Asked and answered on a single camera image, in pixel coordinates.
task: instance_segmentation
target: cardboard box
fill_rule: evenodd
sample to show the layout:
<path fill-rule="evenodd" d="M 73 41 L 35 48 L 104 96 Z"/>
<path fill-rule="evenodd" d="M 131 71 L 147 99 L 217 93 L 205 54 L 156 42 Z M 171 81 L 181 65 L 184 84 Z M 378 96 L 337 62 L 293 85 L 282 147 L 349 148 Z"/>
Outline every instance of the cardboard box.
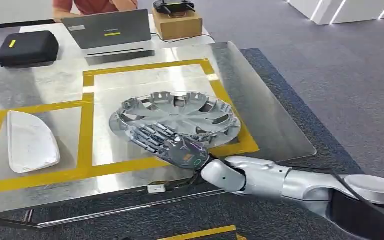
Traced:
<path fill-rule="evenodd" d="M 203 18 L 194 11 L 187 11 L 185 16 L 170 17 L 152 9 L 153 21 L 158 34 L 163 40 L 195 37 L 203 34 Z"/>

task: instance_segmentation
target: robotic arm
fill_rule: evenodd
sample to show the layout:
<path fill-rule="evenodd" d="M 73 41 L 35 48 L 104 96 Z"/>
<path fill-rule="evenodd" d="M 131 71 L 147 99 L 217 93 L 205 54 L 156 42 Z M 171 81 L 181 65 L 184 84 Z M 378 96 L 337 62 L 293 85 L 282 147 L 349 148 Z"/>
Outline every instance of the robotic arm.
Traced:
<path fill-rule="evenodd" d="M 126 134 L 160 159 L 196 171 L 229 193 L 296 202 L 352 235 L 384 240 L 384 178 L 310 172 L 244 156 L 222 161 L 159 123 L 129 127 Z"/>

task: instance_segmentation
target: cable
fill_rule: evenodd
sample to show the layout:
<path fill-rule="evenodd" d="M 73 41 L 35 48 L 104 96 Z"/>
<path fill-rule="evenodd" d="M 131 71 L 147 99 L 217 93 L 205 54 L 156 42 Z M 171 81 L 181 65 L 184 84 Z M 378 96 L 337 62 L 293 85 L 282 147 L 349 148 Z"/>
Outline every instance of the cable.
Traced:
<path fill-rule="evenodd" d="M 340 182 L 354 197 L 356 197 L 359 201 L 366 204 L 369 208 L 377 211 L 378 213 L 381 213 L 384 215 L 384 210 L 380 207 L 375 206 L 373 203 L 366 200 L 364 197 L 360 196 L 356 191 L 354 191 L 348 183 L 346 183 L 339 174 L 335 172 L 332 168 L 316 168 L 316 167 L 302 167 L 302 166 L 294 166 L 294 165 L 283 165 L 284 167 L 291 167 L 292 169 L 309 169 L 309 170 L 319 170 L 322 171 L 321 173 L 328 172 L 330 175 L 332 175 L 338 182 Z"/>
<path fill-rule="evenodd" d="M 158 38 L 159 38 L 161 41 L 163 41 L 163 42 L 165 42 L 165 43 L 169 43 L 169 44 L 171 44 L 171 43 L 175 43 L 175 42 L 180 42 L 180 41 L 183 41 L 183 40 L 193 39 L 193 38 L 201 37 L 201 36 L 207 36 L 207 37 L 210 37 L 214 42 L 216 41 L 216 40 L 214 39 L 214 37 L 212 37 L 211 35 L 208 35 L 208 34 L 201 34 L 201 35 L 198 35 L 198 36 L 191 36 L 191 37 L 187 37 L 187 38 L 183 38 L 183 39 L 177 39 L 177 40 L 174 40 L 174 41 L 166 41 L 166 40 L 163 40 L 163 39 L 161 38 L 161 36 L 160 36 L 158 33 L 155 33 L 155 32 L 151 32 L 151 35 L 157 35 Z"/>

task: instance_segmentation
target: person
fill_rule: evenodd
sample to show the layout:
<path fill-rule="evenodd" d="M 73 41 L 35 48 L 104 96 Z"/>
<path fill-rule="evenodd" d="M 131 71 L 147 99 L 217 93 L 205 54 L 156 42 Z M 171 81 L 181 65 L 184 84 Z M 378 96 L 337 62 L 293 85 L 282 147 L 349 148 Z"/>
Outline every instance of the person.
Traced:
<path fill-rule="evenodd" d="M 71 12 L 73 3 L 81 14 Z M 63 18 L 136 9 L 138 9 L 138 0 L 53 0 L 53 19 L 55 22 L 61 23 Z"/>

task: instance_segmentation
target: dark carpet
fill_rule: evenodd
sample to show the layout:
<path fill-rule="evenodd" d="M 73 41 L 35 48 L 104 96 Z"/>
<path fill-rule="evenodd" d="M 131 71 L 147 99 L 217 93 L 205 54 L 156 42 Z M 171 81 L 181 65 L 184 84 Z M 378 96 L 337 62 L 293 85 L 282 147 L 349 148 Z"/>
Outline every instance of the dark carpet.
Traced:
<path fill-rule="evenodd" d="M 289 162 L 297 166 L 331 167 L 341 174 L 362 173 L 359 166 L 287 84 L 258 48 L 242 50 L 262 80 L 316 147 L 316 156 Z M 183 188 L 163 195 L 141 192 L 108 195 L 35 210 L 34 222 L 74 217 L 87 213 L 175 198 L 205 190 L 209 184 Z M 6 214 L 16 218 L 20 212 Z M 344 240 L 354 239 L 313 213 L 281 201 L 223 194 L 70 223 L 34 231 L 0 227 L 0 239 L 43 240 L 156 240 L 180 234 L 235 225 L 237 231 L 200 239 L 234 240 Z"/>

